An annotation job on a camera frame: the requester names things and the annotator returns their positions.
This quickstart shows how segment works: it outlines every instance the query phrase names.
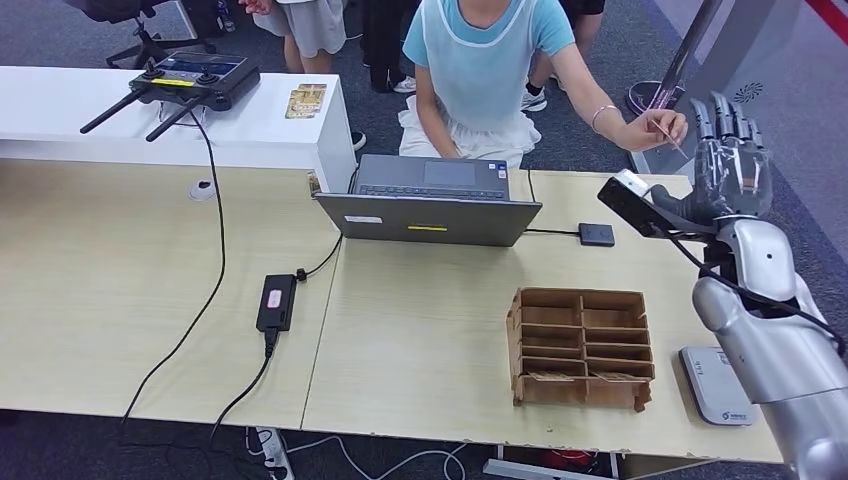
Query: bracelet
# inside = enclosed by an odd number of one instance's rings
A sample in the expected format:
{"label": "bracelet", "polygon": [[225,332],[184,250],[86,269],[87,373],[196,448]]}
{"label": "bracelet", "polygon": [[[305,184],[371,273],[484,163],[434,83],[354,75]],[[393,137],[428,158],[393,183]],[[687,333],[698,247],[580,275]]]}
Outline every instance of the bracelet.
{"label": "bracelet", "polygon": [[595,133],[598,133],[598,130],[597,130],[597,129],[595,129],[595,120],[597,120],[597,119],[598,119],[598,115],[600,115],[600,114],[601,114],[601,112],[603,112],[604,110],[609,110],[609,109],[615,109],[615,110],[618,110],[619,112],[621,111],[621,110],[619,110],[619,108],[618,108],[618,107],[616,107],[615,105],[604,105],[603,107],[599,108],[599,109],[598,109],[598,111],[596,111],[596,112],[595,112],[595,114],[594,114],[594,115],[592,115],[592,130],[593,130]]}

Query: white apron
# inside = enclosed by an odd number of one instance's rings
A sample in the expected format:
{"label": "white apron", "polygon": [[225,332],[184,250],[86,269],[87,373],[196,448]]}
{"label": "white apron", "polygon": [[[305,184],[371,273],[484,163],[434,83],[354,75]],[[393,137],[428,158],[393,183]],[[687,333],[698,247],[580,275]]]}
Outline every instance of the white apron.
{"label": "white apron", "polygon": [[[506,28],[489,43],[471,43],[451,31],[442,0],[421,3],[424,45],[442,117],[459,154],[506,161],[517,167],[541,135],[521,112],[527,71],[535,51],[532,15],[536,0],[521,4]],[[438,156],[415,109],[398,114],[404,128],[400,155]]]}

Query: power strip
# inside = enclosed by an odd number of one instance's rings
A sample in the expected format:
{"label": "power strip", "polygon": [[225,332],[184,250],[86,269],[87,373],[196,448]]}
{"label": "power strip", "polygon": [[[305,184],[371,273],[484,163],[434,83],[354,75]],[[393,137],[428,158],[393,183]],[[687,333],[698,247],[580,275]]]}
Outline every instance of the power strip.
{"label": "power strip", "polygon": [[272,427],[251,428],[256,431],[259,441],[262,443],[262,451],[265,452],[265,467],[273,472],[271,478],[276,480],[294,480],[294,472],[289,463],[289,457],[283,448],[280,432]]}

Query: power adapter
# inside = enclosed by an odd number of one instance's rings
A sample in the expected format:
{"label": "power adapter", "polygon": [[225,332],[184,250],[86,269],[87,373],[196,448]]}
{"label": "power adapter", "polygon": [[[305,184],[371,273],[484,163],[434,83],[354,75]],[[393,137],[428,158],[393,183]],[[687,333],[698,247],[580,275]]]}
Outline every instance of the power adapter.
{"label": "power adapter", "polygon": [[259,314],[256,317],[257,330],[260,332],[266,332],[269,329],[276,329],[277,332],[289,331],[295,288],[297,288],[297,279],[294,275],[265,276]]}
{"label": "power adapter", "polygon": [[580,234],[580,245],[589,247],[613,247],[615,236],[612,234],[612,225],[601,225],[597,223],[581,223],[577,225]]}

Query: laptop keyboard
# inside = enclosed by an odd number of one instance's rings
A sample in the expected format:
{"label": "laptop keyboard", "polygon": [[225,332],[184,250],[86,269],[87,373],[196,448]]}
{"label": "laptop keyboard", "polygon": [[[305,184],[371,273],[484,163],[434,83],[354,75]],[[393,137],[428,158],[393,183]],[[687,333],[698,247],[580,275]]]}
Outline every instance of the laptop keyboard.
{"label": "laptop keyboard", "polygon": [[359,195],[380,197],[427,197],[427,198],[461,198],[468,200],[503,200],[503,192],[487,190],[462,190],[453,188],[411,188],[387,187],[381,185],[360,185]]}

